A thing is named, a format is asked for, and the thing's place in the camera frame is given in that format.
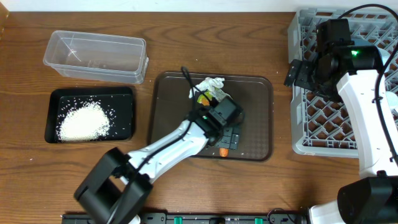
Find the orange carrot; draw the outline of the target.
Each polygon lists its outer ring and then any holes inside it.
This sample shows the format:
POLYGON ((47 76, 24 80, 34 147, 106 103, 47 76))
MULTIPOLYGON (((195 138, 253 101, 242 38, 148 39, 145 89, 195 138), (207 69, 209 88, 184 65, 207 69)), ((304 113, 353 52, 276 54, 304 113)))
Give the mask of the orange carrot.
POLYGON ((219 148, 219 154, 221 157, 228 157, 229 149, 227 148, 219 148))

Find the light blue bowl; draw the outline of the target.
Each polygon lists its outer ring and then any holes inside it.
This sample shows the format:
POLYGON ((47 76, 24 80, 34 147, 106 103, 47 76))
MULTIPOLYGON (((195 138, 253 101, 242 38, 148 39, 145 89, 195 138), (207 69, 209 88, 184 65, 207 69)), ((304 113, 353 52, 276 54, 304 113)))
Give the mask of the light blue bowl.
POLYGON ((378 51, 379 51, 379 53, 381 55, 382 63, 383 63, 383 65, 385 65, 387 60, 391 56, 391 54, 388 51, 386 51, 386 50, 384 50, 382 48, 377 48, 377 49, 378 49, 378 51))

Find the pile of white rice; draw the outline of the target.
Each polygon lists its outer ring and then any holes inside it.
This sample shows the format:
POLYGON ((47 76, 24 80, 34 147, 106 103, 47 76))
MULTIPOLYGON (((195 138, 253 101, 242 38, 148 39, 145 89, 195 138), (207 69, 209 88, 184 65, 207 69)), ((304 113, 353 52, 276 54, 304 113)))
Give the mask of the pile of white rice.
POLYGON ((114 141, 132 134, 132 97, 63 96, 55 120, 55 141, 114 141))

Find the dark blue plate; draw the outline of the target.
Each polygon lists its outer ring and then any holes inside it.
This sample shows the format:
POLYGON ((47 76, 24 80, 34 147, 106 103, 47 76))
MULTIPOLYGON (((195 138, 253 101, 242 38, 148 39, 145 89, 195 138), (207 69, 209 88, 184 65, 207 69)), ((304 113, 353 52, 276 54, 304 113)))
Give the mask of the dark blue plate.
POLYGON ((355 46, 374 46, 372 42, 369 42, 361 38, 353 38, 352 41, 354 42, 355 46))

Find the white cup sideways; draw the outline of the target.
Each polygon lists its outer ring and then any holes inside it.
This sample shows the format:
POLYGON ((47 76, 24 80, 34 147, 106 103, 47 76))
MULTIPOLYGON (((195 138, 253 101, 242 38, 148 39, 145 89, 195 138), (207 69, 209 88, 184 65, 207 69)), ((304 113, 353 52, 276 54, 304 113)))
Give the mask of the white cup sideways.
POLYGON ((392 91, 386 91, 386 98, 391 113, 397 112, 398 96, 392 91))

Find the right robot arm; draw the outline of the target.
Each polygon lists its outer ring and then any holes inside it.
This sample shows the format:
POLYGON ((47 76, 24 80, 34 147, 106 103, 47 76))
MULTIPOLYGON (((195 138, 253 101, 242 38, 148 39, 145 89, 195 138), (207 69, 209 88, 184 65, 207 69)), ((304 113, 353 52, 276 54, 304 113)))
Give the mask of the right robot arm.
POLYGON ((308 210, 309 223, 397 223, 397 128, 377 47, 321 48, 314 62, 293 59, 285 85, 344 103, 357 143, 360 179, 336 200, 308 210))

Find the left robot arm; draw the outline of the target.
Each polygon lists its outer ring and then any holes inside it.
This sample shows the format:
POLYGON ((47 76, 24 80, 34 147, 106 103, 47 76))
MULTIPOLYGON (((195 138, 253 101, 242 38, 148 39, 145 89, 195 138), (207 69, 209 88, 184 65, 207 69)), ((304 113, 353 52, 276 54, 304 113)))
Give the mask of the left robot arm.
POLYGON ((153 183, 182 160, 215 144, 243 113, 230 97, 192 110, 179 127, 158 141, 127 154, 109 150, 74 193, 95 223, 139 223, 153 183))

